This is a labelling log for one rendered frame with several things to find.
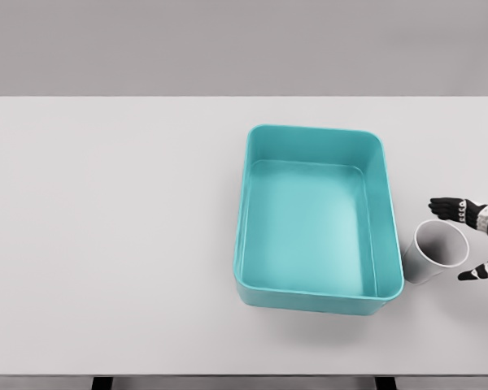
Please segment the white paper cup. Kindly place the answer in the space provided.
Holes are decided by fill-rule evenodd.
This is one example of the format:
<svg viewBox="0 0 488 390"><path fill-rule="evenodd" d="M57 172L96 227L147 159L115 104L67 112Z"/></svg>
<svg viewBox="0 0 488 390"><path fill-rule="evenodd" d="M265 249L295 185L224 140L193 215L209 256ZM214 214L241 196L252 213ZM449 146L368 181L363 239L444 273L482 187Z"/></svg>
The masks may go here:
<svg viewBox="0 0 488 390"><path fill-rule="evenodd" d="M403 255L404 279L423 284L468 259L470 246L465 234L444 220L426 220L413 233Z"/></svg>

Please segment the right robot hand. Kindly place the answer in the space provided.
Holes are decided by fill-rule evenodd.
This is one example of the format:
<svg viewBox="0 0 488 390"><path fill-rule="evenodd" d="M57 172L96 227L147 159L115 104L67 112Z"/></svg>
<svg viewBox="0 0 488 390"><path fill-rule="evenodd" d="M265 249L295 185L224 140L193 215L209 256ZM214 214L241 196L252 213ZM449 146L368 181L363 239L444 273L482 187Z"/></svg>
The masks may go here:
<svg viewBox="0 0 488 390"><path fill-rule="evenodd" d="M488 204L471 201L468 198L434 197L428 207L441 220L463 223L473 230L488 236ZM459 281L488 280L488 260L471 270L458 274Z"/></svg>

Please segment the teal plastic basket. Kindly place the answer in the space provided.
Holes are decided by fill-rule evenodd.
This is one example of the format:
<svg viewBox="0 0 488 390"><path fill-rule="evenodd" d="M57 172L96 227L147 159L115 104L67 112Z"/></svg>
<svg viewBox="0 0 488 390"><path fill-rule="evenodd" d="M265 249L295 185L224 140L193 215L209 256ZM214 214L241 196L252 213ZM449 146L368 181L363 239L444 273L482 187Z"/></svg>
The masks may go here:
<svg viewBox="0 0 488 390"><path fill-rule="evenodd" d="M403 291L381 139L260 124L246 139L233 275L250 306L371 315Z"/></svg>

